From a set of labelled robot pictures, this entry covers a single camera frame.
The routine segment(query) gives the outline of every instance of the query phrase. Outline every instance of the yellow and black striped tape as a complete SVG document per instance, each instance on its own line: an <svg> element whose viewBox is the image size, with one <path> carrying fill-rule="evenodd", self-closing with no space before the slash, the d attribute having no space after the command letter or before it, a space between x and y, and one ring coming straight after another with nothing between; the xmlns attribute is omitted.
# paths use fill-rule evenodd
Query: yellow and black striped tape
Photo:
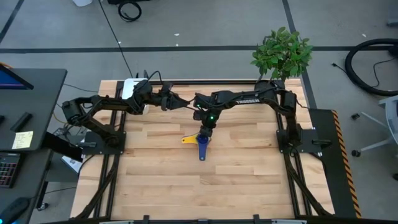
<svg viewBox="0 0 398 224"><path fill-rule="evenodd" d="M351 196L352 196L353 202L354 202L355 214L356 214L357 218L361 218L361 211L359 209L358 198L356 197L356 193L355 193L353 176L351 173L351 169L349 168L346 146L344 145L343 134L342 134L341 128L340 128L340 122L338 121L337 112L334 110L332 110L331 112L333 113L333 117L335 118L336 132L337 132L338 140L340 142L341 155L343 155L343 162L344 162L345 169L346 169L349 190L351 192Z"/></svg>

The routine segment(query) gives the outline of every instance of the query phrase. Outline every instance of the potted plant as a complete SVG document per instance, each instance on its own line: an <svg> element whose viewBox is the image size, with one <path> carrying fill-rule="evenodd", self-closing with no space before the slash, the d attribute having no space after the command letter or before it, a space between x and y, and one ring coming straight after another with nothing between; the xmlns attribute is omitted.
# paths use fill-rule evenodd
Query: potted plant
<svg viewBox="0 0 398 224"><path fill-rule="evenodd" d="M285 81L290 77L299 77L308 66L311 58L311 49L308 45L308 38L301 39L299 32L292 34L281 27L277 32L271 31L270 36L266 36L262 45L257 45L257 50L253 52L255 60L251 64L259 68L260 79L268 70L274 69L271 79L281 79Z"/></svg>

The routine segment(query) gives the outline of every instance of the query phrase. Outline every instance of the computer monitor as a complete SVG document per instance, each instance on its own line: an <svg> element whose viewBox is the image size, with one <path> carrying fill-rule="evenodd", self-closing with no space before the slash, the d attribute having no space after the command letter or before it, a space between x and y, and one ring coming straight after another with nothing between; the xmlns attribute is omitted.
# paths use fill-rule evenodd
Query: computer monitor
<svg viewBox="0 0 398 224"><path fill-rule="evenodd" d="M33 90L33 85L0 65L0 90Z"/></svg>

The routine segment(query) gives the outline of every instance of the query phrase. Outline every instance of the wooden tabletop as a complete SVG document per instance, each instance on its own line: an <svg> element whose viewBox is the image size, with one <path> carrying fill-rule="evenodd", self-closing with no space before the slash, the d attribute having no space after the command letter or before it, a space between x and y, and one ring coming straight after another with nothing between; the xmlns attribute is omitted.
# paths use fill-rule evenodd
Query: wooden tabletop
<svg viewBox="0 0 398 224"><path fill-rule="evenodd" d="M114 96L115 80L101 82L100 95ZM175 85L173 91L191 100L194 93L251 91L252 85ZM286 89L306 106L299 79L287 80ZM96 119L109 123L110 111ZM196 145L182 144L183 136L199 131L193 111L161 111L126 118L126 150L121 156L112 220L293 218L287 172L275 135L275 112L267 105L238 105L224 110L213 130L206 161L199 161ZM297 107L297 121L311 128L308 110ZM301 154L307 187L326 210L333 206L322 163ZM98 188L103 156L83 167L71 217L78 215ZM298 192L301 214L303 200ZM102 215L108 193L104 194Z"/></svg>

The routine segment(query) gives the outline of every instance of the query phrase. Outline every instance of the sticky note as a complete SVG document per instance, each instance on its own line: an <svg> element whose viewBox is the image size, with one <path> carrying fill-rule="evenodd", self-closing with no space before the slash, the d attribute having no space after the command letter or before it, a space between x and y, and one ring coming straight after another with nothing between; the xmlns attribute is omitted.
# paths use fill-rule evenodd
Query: sticky note
<svg viewBox="0 0 398 224"><path fill-rule="evenodd" d="M32 142L33 131L25 131L21 133L16 133L14 143L12 144L12 149L23 149L30 147Z"/></svg>

